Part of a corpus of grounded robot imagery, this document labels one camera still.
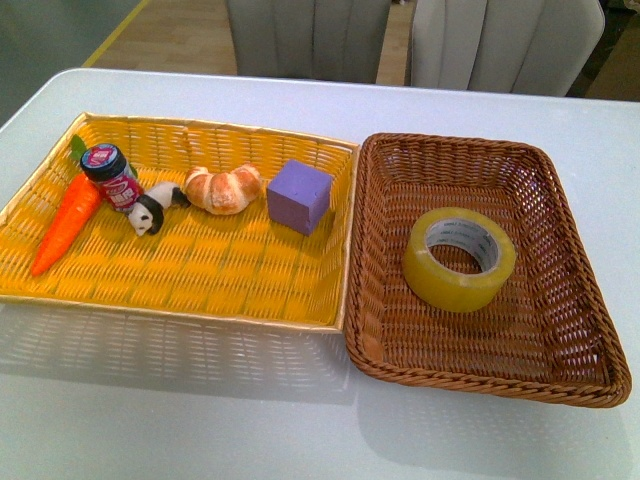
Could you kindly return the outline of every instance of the wicker basket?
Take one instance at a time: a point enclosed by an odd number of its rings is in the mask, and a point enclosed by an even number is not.
[[[48,272],[29,269],[74,175],[70,140],[118,145],[146,188],[182,184],[189,168],[253,162],[268,182],[295,158],[333,176],[329,212],[304,237],[269,220],[262,195],[238,215],[171,209],[161,232],[137,237],[102,205]],[[214,122],[83,114],[0,213],[0,298],[142,314],[341,332],[358,146]]]
[[[406,285],[401,259],[425,211],[497,222],[518,258],[487,307],[453,314]],[[613,407],[631,375],[549,158],[528,145],[376,134],[358,166],[345,334],[372,377],[412,386]],[[473,272],[452,247],[439,260]]]

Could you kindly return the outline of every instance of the toy panda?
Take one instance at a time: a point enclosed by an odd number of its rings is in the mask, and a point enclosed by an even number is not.
[[[191,202],[177,183],[160,182],[140,195],[127,217],[138,236],[155,235],[164,223],[164,210],[172,205],[188,207]]]

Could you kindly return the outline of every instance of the black lid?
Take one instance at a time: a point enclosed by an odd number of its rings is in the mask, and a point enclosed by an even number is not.
[[[80,167],[95,182],[104,182],[119,175],[126,166],[127,159],[111,143],[100,143],[87,149],[80,159]]]

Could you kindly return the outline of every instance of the croissant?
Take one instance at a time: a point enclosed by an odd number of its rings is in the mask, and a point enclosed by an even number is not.
[[[230,173],[211,174],[205,167],[187,172],[184,193],[196,207],[214,215],[239,213],[262,191],[260,173],[250,163]]]

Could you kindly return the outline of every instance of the purple foam block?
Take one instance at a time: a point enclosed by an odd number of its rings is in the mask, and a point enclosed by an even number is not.
[[[331,175],[289,160],[267,187],[272,220],[311,235],[329,209]]]

